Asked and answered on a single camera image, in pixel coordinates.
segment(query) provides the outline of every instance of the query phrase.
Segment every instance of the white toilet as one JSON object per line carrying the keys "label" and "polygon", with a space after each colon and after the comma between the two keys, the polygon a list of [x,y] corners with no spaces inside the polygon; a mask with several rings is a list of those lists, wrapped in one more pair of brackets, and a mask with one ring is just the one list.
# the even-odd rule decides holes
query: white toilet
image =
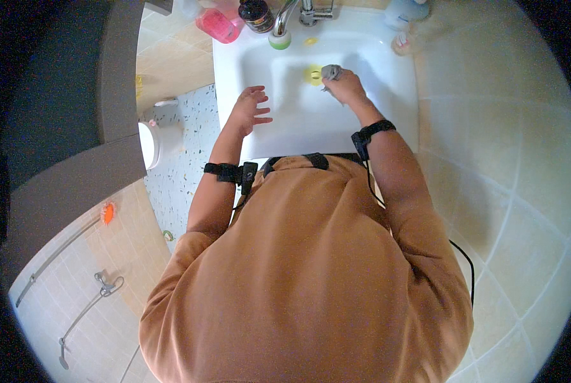
{"label": "white toilet", "polygon": [[142,122],[138,123],[138,132],[147,170],[183,147],[183,129],[179,126],[158,127]]}

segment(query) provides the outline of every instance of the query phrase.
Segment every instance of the chrome faucet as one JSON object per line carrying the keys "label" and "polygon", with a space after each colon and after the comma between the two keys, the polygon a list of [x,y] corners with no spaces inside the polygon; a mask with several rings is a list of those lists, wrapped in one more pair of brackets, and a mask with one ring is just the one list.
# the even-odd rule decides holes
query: chrome faucet
{"label": "chrome faucet", "polygon": [[275,17],[275,26],[273,28],[275,37],[281,37],[287,32],[285,25],[298,1],[303,2],[302,6],[300,6],[300,24],[304,26],[313,26],[317,24],[317,20],[330,20],[333,17],[334,0],[332,0],[330,8],[313,8],[312,0],[287,0]]}

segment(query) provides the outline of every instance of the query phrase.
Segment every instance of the sink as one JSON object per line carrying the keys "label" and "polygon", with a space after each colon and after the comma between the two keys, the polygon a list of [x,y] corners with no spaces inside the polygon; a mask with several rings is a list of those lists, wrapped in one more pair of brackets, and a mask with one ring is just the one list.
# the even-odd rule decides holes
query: sink
{"label": "sink", "polygon": [[287,25],[292,36],[285,50],[268,44],[267,34],[249,28],[230,44],[213,41],[215,88],[220,125],[226,123],[241,91],[265,85],[270,124],[258,125],[243,141],[241,160],[307,153],[355,153],[351,134],[360,129],[348,106],[323,85],[307,82],[305,72],[339,64],[359,75],[368,97],[396,125],[413,152],[418,150],[417,88],[413,59],[399,57],[389,44],[396,32],[383,23],[383,12],[356,7],[335,10],[335,19],[313,27]]}

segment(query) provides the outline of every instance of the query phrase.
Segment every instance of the faucet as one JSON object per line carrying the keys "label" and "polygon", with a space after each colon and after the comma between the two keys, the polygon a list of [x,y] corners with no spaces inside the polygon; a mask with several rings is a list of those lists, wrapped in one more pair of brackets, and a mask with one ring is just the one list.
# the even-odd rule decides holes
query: faucet
{"label": "faucet", "polygon": [[289,47],[291,35],[285,28],[285,25],[299,1],[303,2],[302,6],[300,6],[300,24],[313,26],[317,24],[317,20],[330,20],[333,18],[334,0],[332,0],[330,8],[314,8],[313,0],[286,0],[285,4],[283,4],[279,12],[277,12],[277,16],[275,16],[273,32],[269,35],[268,39],[274,49],[281,50]]}

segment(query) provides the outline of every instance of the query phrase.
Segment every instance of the black wrist strap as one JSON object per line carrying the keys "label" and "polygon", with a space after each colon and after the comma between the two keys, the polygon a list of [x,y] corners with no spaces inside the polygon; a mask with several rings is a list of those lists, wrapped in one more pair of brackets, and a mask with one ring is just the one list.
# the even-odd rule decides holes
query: black wrist strap
{"label": "black wrist strap", "polygon": [[366,146],[371,142],[371,137],[373,134],[378,132],[387,132],[387,131],[395,131],[396,126],[393,123],[389,122],[386,119],[382,119],[381,121],[377,121],[374,124],[369,126],[363,127],[359,132],[356,132],[351,135],[351,141],[356,147],[358,151],[358,155],[362,161],[367,161],[368,157],[368,150],[366,150]]}
{"label": "black wrist strap", "polygon": [[218,182],[240,183],[242,171],[233,164],[212,164],[209,162],[205,165],[205,173],[215,174]]}
{"label": "black wrist strap", "polygon": [[243,166],[212,164],[210,162],[205,165],[205,173],[215,174],[218,182],[231,182],[243,185],[241,188],[242,195],[246,195],[251,191],[251,185],[257,171],[258,164],[255,162],[245,162]]}

